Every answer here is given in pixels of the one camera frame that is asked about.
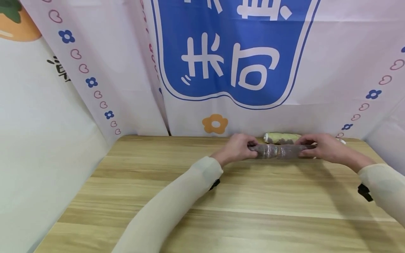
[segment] white wall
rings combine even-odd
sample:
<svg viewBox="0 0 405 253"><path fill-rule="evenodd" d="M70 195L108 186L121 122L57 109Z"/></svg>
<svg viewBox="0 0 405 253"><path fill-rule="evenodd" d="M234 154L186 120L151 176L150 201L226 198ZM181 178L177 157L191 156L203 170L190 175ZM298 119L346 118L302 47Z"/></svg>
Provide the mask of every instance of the white wall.
<svg viewBox="0 0 405 253"><path fill-rule="evenodd" d="M0 55L0 252L33 252L109 147L43 38Z"/></svg>
<svg viewBox="0 0 405 253"><path fill-rule="evenodd" d="M405 175L405 100L366 137L366 142L386 163Z"/></svg>

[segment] hand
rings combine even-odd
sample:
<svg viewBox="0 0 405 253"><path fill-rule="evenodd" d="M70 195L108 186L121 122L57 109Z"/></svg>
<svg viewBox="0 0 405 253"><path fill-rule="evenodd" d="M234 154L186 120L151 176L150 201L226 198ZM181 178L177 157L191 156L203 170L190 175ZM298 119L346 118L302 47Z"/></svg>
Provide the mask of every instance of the hand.
<svg viewBox="0 0 405 253"><path fill-rule="evenodd" d="M234 134L223 148L211 155L224 167L228 163L257 157L256 151L250 151L248 146L258 145L256 138L246 134Z"/></svg>
<svg viewBox="0 0 405 253"><path fill-rule="evenodd" d="M368 165L375 164L371 158L345 146L329 134L306 134L295 144L310 145L314 142L317 143L317 147L302 151L300 156L317 157L331 163L343 164L356 173Z"/></svg>

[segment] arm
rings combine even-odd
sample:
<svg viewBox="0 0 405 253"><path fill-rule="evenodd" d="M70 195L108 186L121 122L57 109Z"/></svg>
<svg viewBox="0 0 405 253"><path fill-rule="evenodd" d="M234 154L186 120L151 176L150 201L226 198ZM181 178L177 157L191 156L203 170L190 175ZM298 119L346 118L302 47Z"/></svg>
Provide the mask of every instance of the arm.
<svg viewBox="0 0 405 253"><path fill-rule="evenodd" d="M228 163L255 158L247 148L257 140L248 135L233 135L219 151L194 163L154 198L128 224L113 253L158 253L166 237L191 208L222 175Z"/></svg>
<svg viewBox="0 0 405 253"><path fill-rule="evenodd" d="M375 203L405 227L405 176L386 164L374 164L358 173Z"/></svg>
<svg viewBox="0 0 405 253"><path fill-rule="evenodd" d="M308 134L296 144L312 144L315 149L301 152L301 156L318 157L343 164L357 173L370 190L375 203L405 227L405 177L388 165L376 164L371 158L355 151L328 134Z"/></svg>

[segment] yellow roll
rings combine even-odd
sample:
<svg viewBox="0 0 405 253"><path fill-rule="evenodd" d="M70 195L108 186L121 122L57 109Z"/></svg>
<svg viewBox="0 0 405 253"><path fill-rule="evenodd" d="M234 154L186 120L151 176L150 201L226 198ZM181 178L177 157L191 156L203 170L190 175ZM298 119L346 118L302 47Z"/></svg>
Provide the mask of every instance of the yellow roll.
<svg viewBox="0 0 405 253"><path fill-rule="evenodd" d="M301 137L299 134L265 133L264 142L273 144L294 144Z"/></svg>

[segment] blue banner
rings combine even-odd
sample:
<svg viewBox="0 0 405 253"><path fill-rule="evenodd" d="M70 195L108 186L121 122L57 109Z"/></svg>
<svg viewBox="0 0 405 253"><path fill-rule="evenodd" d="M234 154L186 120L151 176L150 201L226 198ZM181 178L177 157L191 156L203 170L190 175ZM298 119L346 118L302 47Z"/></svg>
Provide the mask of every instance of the blue banner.
<svg viewBox="0 0 405 253"><path fill-rule="evenodd" d="M291 93L320 0L151 0L173 96L264 110Z"/></svg>

